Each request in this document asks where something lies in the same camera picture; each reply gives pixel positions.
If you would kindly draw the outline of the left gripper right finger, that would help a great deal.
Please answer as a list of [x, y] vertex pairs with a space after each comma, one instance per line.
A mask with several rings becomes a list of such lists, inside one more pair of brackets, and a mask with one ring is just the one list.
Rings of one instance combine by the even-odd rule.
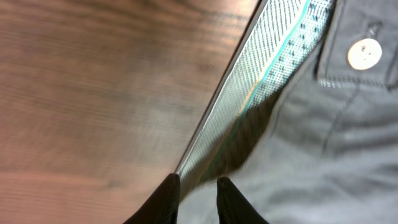
[[220, 224], [269, 224], [228, 177], [217, 180], [216, 204]]

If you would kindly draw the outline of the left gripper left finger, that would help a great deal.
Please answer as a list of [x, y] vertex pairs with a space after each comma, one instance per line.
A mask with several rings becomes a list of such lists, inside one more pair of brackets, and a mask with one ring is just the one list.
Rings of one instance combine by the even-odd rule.
[[180, 202], [180, 177], [169, 174], [140, 209], [123, 224], [176, 224]]

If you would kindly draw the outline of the grey cotton shorts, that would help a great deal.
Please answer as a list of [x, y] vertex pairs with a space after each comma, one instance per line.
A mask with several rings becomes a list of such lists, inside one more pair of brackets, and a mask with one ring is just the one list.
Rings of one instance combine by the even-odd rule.
[[[269, 223], [397, 222], [397, 2], [338, 1], [324, 43], [284, 88], [229, 179]], [[219, 223], [217, 182], [179, 223]]]

